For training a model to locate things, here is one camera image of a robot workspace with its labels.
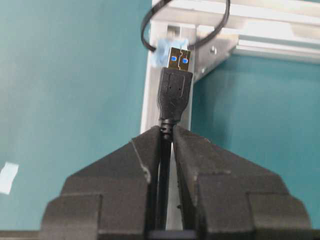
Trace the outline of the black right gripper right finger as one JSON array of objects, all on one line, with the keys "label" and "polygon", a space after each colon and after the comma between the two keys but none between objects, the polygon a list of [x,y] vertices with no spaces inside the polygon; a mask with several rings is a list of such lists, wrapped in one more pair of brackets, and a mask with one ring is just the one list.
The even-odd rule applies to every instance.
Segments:
[{"label": "black right gripper right finger", "polygon": [[182,225],[198,239],[312,239],[303,202],[277,173],[180,126],[173,147]]}]

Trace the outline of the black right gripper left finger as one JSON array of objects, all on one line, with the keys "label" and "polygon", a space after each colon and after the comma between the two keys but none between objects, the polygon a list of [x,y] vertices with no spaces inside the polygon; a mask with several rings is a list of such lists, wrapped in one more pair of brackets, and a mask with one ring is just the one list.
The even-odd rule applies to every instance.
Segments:
[{"label": "black right gripper left finger", "polygon": [[154,126],[64,182],[42,240],[144,240],[155,225],[160,128]]}]

